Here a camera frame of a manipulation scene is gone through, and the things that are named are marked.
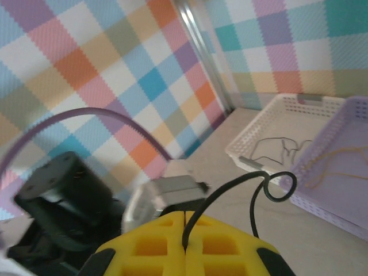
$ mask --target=yellow foam block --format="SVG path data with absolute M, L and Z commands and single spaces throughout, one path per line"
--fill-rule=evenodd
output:
M 186 212 L 188 222 L 193 212 Z M 230 225 L 202 215 L 194 226 L 186 250 L 186 275 L 269 276 L 257 249 L 278 253 L 269 243 Z
M 213 218 L 201 216 L 184 252 L 184 221 L 193 212 L 172 212 L 105 244 L 115 255 L 104 276 L 269 276 L 257 249 L 278 251 Z

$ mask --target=black wire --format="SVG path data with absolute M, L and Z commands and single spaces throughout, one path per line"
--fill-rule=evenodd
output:
M 275 159 L 273 159 L 273 158 L 270 158 L 270 157 L 268 157 L 268 156 L 260 156 L 260 157 L 258 157 L 258 158 L 256 158 L 256 159 L 253 159 L 253 154 L 255 153 L 255 151 L 256 151 L 256 149 L 257 149 L 257 147 L 258 147 L 258 145 L 259 145 L 259 143 L 260 143 L 260 142 L 265 141 L 265 140 L 280 140 L 280 139 L 281 139 L 281 143 L 282 143 L 281 162 L 280 162 L 280 161 L 278 161 L 278 160 L 275 160 Z M 284 139 L 285 139 L 285 140 L 288 140 L 288 141 L 291 141 L 291 142 L 294 142 L 294 144 L 295 144 L 296 148 L 292 148 L 292 149 L 290 149 L 290 150 L 289 150 L 288 148 L 286 148 L 286 145 L 285 145 L 285 141 L 284 141 Z M 273 161 L 273 162 L 276 162 L 276 163 L 278 163 L 278 164 L 280 164 L 280 165 L 284 166 L 283 153 L 286 151 L 286 152 L 287 152 L 287 156 L 289 157 L 289 156 L 290 156 L 290 153 L 291 153 L 292 151 L 294 151 L 294 154 L 292 155 L 292 158 L 291 158 L 291 163 L 292 163 L 292 164 L 294 164 L 295 156 L 296 156 L 297 152 L 298 152 L 298 151 L 300 151 L 300 150 L 303 148 L 303 146 L 304 146 L 304 144 L 305 144 L 306 142 L 313 142 L 313 141 L 311 141 L 311 140 L 304 140 L 300 145 L 298 145 L 298 142 L 296 142 L 295 140 L 293 140 L 293 139 L 291 139 L 291 138 L 287 138 L 287 137 L 269 137 L 269 138 L 260 139 L 260 140 L 258 140 L 258 141 L 257 141 L 257 143 L 254 145 L 254 148 L 253 148 L 253 150 L 252 150 L 252 152 L 251 152 L 251 154 L 250 154 L 249 158 L 250 158 L 251 160 L 253 160 L 253 161 L 258 161 L 259 159 L 266 158 L 266 159 L 269 159 L 269 160 L 271 160 L 271 161 Z
M 271 179 L 276 178 L 276 177 L 280 177 L 280 176 L 283 176 L 283 175 L 290 176 L 293 180 L 293 184 L 292 184 L 290 190 L 288 191 L 288 193 L 285 194 L 283 197 L 280 197 L 280 198 L 274 197 L 273 195 L 270 194 L 269 183 L 270 183 Z M 239 185 L 239 184 L 241 184 L 241 183 L 243 183 L 247 180 L 250 180 L 252 178 L 257 178 L 257 177 L 263 177 L 264 180 L 258 185 L 258 187 L 254 191 L 254 194 L 252 196 L 251 203 L 250 203 L 250 222 L 251 222 L 253 235 L 255 237 L 259 237 L 258 232 L 257 232 L 257 227 L 256 227 L 256 224 L 255 224 L 254 205 L 255 205 L 255 200 L 256 200 L 260 190 L 263 187 L 264 194 L 266 195 L 266 197 L 268 199 L 270 199 L 273 202 L 286 201 L 287 199 L 289 199 L 293 195 L 293 193 L 295 192 L 295 189 L 297 187 L 297 178 L 293 173 L 288 172 L 288 171 L 281 171 L 281 172 L 278 172 L 278 173 L 273 174 L 273 175 L 270 176 L 265 171 L 254 171 L 254 172 L 250 172 L 248 174 L 244 174 L 244 175 L 242 175 L 238 178 L 235 178 L 234 180 L 231 180 L 230 182 L 228 182 L 226 184 L 223 184 L 216 191 L 214 191 L 198 207 L 198 209 L 193 213 L 192 217 L 190 218 L 190 220 L 186 224 L 186 226 L 184 228 L 184 231 L 183 231 L 183 236 L 182 236 L 182 245 L 184 247 L 184 250 L 186 250 L 187 247 L 188 247 L 189 235 L 190 235 L 191 230 L 195 226 L 198 219 L 202 216 L 203 212 L 206 211 L 206 209 L 209 207 L 209 205 L 211 205 L 216 199 L 219 198 L 219 196 L 221 196 L 223 193 L 230 190 L 231 188 L 233 188 L 233 187 L 235 187 L 235 186 L 237 186 L 237 185 Z

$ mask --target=checkered wall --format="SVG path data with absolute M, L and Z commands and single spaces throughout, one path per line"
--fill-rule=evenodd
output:
M 53 114 L 94 106 L 125 114 L 175 158 L 224 119 L 169 0 L 0 0 L 0 157 Z M 38 135 L 2 180 L 0 219 L 30 167 L 75 151 L 118 191 L 157 177 L 164 160 L 133 129 L 106 117 L 65 120 Z
M 235 106 L 261 109 L 268 93 L 368 94 L 366 0 L 190 3 Z

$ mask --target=basket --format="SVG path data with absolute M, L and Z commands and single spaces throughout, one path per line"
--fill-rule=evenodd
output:
M 225 151 L 238 167 L 249 172 L 288 170 L 343 102 L 341 98 L 278 94 Z
M 368 240 L 368 181 L 340 175 L 368 177 L 365 157 L 368 156 L 368 148 L 351 150 L 367 146 L 368 97 L 351 97 L 291 168 L 298 178 L 292 203 Z M 344 151 L 331 154 L 330 159 L 322 158 L 340 149 Z M 329 175 L 321 178 L 317 186 L 323 172 Z M 289 179 L 282 178 L 280 185 L 288 189 L 291 183 Z

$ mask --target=lavender basket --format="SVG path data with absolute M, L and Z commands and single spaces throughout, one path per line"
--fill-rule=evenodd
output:
M 368 240 L 368 97 L 347 99 L 290 170 L 293 204 Z

